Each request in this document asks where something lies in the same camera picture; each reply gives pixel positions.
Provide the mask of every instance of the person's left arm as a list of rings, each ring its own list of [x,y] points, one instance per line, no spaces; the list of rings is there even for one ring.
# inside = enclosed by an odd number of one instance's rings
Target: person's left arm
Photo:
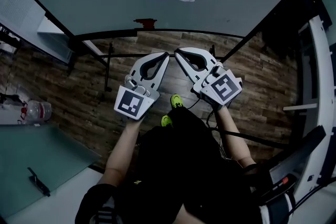
[[[110,184],[118,187],[123,182],[131,163],[141,122],[142,120],[130,120],[126,124],[106,163],[105,172],[98,184]]]

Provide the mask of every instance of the red stain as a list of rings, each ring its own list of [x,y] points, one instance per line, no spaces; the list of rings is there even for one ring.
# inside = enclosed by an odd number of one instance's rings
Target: red stain
[[[154,24],[157,20],[154,19],[136,19],[134,22],[142,24],[144,29],[155,29]]]

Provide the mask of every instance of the black clip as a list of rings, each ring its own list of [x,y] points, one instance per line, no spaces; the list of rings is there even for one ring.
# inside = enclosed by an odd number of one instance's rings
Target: black clip
[[[38,178],[34,171],[28,167],[28,170],[32,173],[29,180],[43,193],[43,195],[50,197],[50,190],[44,185]]]

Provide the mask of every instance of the person's right arm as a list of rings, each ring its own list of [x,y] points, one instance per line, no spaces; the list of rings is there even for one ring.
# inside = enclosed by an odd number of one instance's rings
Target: person's right arm
[[[219,130],[239,133],[226,106],[221,110],[216,111],[215,116]],[[255,161],[251,157],[250,150],[243,138],[228,134],[225,134],[224,138],[225,141],[223,141],[223,145],[232,159],[238,161],[243,168],[255,164]]]

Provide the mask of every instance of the neon green sneaker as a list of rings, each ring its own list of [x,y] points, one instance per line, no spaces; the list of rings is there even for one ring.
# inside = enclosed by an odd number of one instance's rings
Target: neon green sneaker
[[[172,119],[168,115],[163,116],[161,118],[161,126],[162,127],[166,127],[166,126],[173,127],[173,121],[172,121]]]
[[[170,98],[170,102],[173,108],[177,108],[178,106],[183,106],[182,98],[178,94],[172,95]]]

